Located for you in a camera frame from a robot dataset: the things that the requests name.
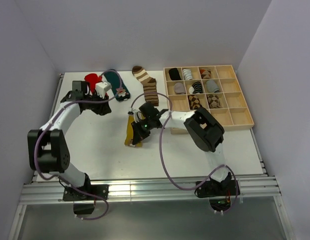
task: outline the teal sock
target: teal sock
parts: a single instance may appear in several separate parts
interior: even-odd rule
[[[127,87],[125,86],[124,82],[121,83],[121,89],[120,89],[120,79],[115,72],[107,72],[104,74],[104,76],[107,79],[107,82],[111,84],[111,90],[113,94],[114,95],[118,94],[118,96],[116,97],[117,101],[119,102],[126,101],[131,97],[131,94],[127,89]]]

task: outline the white wall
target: white wall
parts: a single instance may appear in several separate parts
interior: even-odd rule
[[[58,75],[12,0],[0,0],[0,240],[7,239],[29,167],[27,133],[48,119]]]
[[[267,170],[310,239],[310,0],[273,0],[237,73]]]
[[[238,67],[271,0],[15,0],[61,72]]]

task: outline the compartment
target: compartment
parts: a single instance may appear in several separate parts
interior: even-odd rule
[[[201,74],[201,71],[200,71],[201,69],[206,69],[206,70],[210,71],[210,79],[218,79],[219,78],[215,66],[199,66],[198,67],[199,74]]]
[[[211,93],[211,92],[209,92],[209,90],[208,90],[207,87],[206,87],[206,83],[207,83],[207,81],[209,81],[209,80],[213,80],[213,81],[217,84],[220,93],[223,92],[223,89],[222,89],[222,85],[221,85],[220,80],[218,80],[218,79],[203,79],[203,80],[202,80],[202,85],[203,85],[203,87],[204,87],[205,93],[207,93],[207,94],[210,94],[210,93]]]
[[[232,65],[216,66],[218,77],[220,79],[234,79],[236,78]]]
[[[210,114],[222,125],[233,125],[230,111],[227,108],[210,109]]]
[[[240,92],[241,88],[236,78],[220,79],[221,87],[224,93]]]
[[[241,92],[225,93],[226,102],[229,108],[246,108],[246,101]]]
[[[252,116],[249,110],[245,108],[230,108],[230,115],[234,125],[250,125],[253,124]]]
[[[177,83],[183,84],[184,89],[185,89],[185,84],[184,84],[184,81],[183,81],[183,80],[180,80],[180,81],[167,81],[167,82],[166,82],[166,86],[167,86],[167,94],[168,94],[168,95],[178,95],[178,94],[176,94],[175,91],[174,91],[174,86],[175,86],[175,84],[177,84]]]
[[[201,79],[201,74],[200,74],[199,68],[197,66],[182,67],[181,69],[182,69],[182,72],[184,69],[190,69],[193,80]]]
[[[205,109],[209,109],[209,105],[208,105],[208,102],[207,102],[207,98],[206,98],[206,95],[203,93],[203,94],[188,94],[187,95],[187,99],[189,97],[189,95],[195,95],[198,97],[199,101],[200,101],[200,105],[205,108]]]
[[[189,111],[189,101],[186,95],[172,95],[169,99],[173,103],[173,111]]]
[[[191,87],[194,83],[196,83],[196,82],[200,82],[201,87],[202,87],[202,90],[203,90],[203,93],[205,92],[204,86],[203,86],[203,83],[202,83],[201,80],[185,80],[184,83],[185,83],[186,93],[187,93],[187,94],[192,94],[192,93],[190,93],[189,89],[190,89],[190,87]]]
[[[179,76],[180,76],[181,80],[184,80],[183,72],[182,72],[182,68],[181,67],[170,67],[170,68],[165,68],[166,81],[172,81],[172,79],[170,77],[170,74],[169,74],[169,70],[170,69],[175,69],[175,68],[178,70]]]
[[[219,98],[219,105],[221,106],[222,109],[227,109],[228,108],[227,103],[226,103],[226,99],[225,99],[225,96],[224,96],[223,93],[206,93],[206,99],[211,94],[218,96],[218,98]]]

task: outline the striped sock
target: striped sock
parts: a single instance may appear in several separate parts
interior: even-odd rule
[[[141,66],[134,66],[131,72],[133,73],[135,78],[143,85],[144,93],[146,93],[146,95],[144,95],[145,101],[153,104],[154,106],[158,106],[159,97],[157,96],[157,94],[147,94],[151,92],[157,92],[155,78],[150,77],[150,75]]]

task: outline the wooden organizer box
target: wooden organizer box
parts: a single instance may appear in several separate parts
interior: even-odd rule
[[[193,94],[199,98],[200,104],[206,108],[210,114],[224,127],[226,131],[251,129],[254,122],[244,98],[239,81],[236,77],[232,65],[216,66],[185,66],[177,67],[181,80],[171,80],[169,70],[173,67],[164,68],[164,80],[166,95],[173,103],[173,111],[190,111],[188,96],[189,88],[195,82],[201,82],[203,93]],[[202,79],[200,68],[211,71],[210,79]],[[183,69],[190,69],[193,79],[184,80]],[[206,82],[214,80],[219,87],[219,93],[211,93],[206,88]],[[174,85],[182,83],[186,94],[176,94]],[[221,108],[209,108],[207,97],[210,94],[217,95]],[[172,134],[187,133],[186,130],[172,128]]]

